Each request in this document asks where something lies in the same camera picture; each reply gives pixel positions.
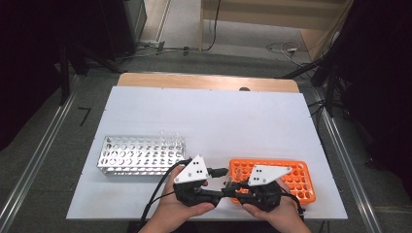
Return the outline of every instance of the table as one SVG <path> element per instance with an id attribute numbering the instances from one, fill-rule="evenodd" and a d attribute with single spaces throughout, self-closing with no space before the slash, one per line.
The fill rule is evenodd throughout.
<path id="1" fill-rule="evenodd" d="M 240 87 L 251 91 L 237 91 Z M 347 218 L 310 113 L 294 81 L 179 74 L 120 76 L 67 218 L 139 219 L 156 183 L 107 177 L 96 163 L 106 135 L 148 135 L 159 130 L 179 131 L 186 137 L 187 155 L 202 154 L 212 168 L 227 167 L 233 157 L 303 160 L 317 196 L 316 202 L 305 207 L 306 218 Z M 208 188 L 219 190 L 224 181 L 209 180 Z M 224 198 L 216 210 L 193 219 L 254 218 Z"/>
<path id="2" fill-rule="evenodd" d="M 203 19 L 214 20 L 219 0 L 202 0 L 199 48 L 203 43 Z M 224 0 L 218 20 L 300 28 L 311 58 L 317 59 L 340 30 L 352 0 Z"/>

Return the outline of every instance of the white table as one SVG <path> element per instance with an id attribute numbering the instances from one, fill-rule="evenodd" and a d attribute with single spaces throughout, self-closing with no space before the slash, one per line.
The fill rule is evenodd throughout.
<path id="1" fill-rule="evenodd" d="M 300 93 L 115 86 L 76 188 L 68 219 L 139 219 L 156 183 L 106 177 L 97 159 L 106 135 L 179 131 L 187 155 L 202 154 L 212 168 L 233 157 L 286 158 L 307 163 L 316 202 L 306 218 L 347 218 L 310 113 Z M 225 178 L 209 180 L 220 190 Z M 155 210 L 154 204 L 149 217 Z M 252 220 L 224 198 L 198 220 Z"/>

